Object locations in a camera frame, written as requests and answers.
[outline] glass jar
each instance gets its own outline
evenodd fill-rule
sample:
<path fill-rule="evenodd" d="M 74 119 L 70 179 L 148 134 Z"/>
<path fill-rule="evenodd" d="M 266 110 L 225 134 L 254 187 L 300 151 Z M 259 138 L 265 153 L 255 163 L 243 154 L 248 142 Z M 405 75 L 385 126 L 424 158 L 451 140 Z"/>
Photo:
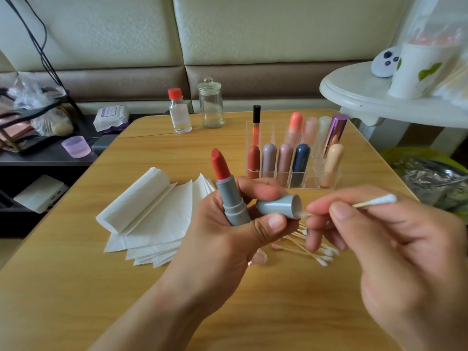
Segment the glass jar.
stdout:
<path fill-rule="evenodd" d="M 196 86 L 202 112 L 202 123 L 206 128 L 219 128 L 225 123 L 221 84 L 209 76 Z"/>

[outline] cup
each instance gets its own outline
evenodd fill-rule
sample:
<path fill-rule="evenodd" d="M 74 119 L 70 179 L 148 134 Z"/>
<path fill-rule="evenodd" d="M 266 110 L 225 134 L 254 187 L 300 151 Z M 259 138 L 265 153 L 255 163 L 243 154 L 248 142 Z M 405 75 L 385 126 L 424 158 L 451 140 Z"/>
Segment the cup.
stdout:
<path fill-rule="evenodd" d="M 87 144 L 85 138 L 81 135 L 65 139 L 62 141 L 62 146 L 65 148 L 67 153 L 75 159 L 82 158 L 91 152 L 91 148 Z"/>
<path fill-rule="evenodd" d="M 435 81 L 457 45 L 420 45 L 405 43 L 396 65 L 389 95 L 415 100 Z"/>

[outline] fingernail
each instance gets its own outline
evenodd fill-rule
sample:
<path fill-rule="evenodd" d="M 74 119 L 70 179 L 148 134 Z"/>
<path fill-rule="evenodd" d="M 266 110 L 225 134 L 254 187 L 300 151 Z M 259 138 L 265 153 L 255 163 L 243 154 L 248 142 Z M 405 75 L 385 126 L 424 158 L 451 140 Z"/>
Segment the fingernail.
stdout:
<path fill-rule="evenodd" d="M 356 208 L 340 201 L 333 202 L 330 206 L 330 210 L 339 220 L 348 219 L 356 213 Z"/>
<path fill-rule="evenodd" d="M 284 228 L 284 217 L 281 214 L 275 213 L 271 214 L 268 217 L 268 225 L 272 229 L 273 232 L 277 232 Z"/>

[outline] plastic bag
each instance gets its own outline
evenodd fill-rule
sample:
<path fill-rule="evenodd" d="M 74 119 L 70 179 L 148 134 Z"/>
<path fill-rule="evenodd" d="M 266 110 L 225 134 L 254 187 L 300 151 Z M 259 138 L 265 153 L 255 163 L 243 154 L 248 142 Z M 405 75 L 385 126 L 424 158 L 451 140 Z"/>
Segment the plastic bag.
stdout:
<path fill-rule="evenodd" d="M 24 74 L 19 74 L 9 88 L 8 95 L 15 99 L 13 109 L 39 109 L 63 97 L 67 93 L 61 86 L 54 88 L 55 91 L 43 92 L 39 85 Z M 59 108 L 53 108 L 44 115 L 32 119 L 31 126 L 44 137 L 58 135 L 65 137 L 72 134 L 73 124 L 67 115 Z"/>

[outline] red bottle cap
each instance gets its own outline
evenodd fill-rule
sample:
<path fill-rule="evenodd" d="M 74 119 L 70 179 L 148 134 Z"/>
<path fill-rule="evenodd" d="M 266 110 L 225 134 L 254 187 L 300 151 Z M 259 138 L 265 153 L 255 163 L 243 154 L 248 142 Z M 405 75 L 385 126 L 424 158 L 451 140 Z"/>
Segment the red bottle cap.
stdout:
<path fill-rule="evenodd" d="M 171 100 L 180 100 L 182 98 L 182 90 L 180 88 L 170 88 L 167 90 Z"/>

